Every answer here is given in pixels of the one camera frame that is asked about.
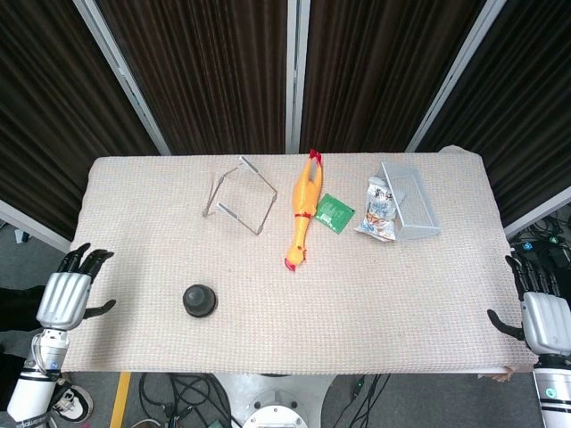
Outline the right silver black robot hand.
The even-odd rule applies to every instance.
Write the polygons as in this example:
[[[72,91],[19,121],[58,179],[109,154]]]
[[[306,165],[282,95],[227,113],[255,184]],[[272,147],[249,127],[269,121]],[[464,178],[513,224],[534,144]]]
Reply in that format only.
[[[560,290],[557,277],[545,267],[526,258],[505,258],[517,290],[521,326],[502,322],[487,310],[492,325],[520,342],[537,356],[570,356],[570,307]]]

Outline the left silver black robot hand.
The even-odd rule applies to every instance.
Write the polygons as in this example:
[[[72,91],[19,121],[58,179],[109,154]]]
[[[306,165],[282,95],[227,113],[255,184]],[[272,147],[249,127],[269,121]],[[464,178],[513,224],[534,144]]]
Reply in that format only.
[[[58,268],[49,276],[36,319],[45,329],[70,331],[85,319],[108,313],[116,300],[108,300],[103,306],[88,308],[92,285],[105,261],[114,253],[104,249],[91,251],[90,243],[84,243],[68,252]]]

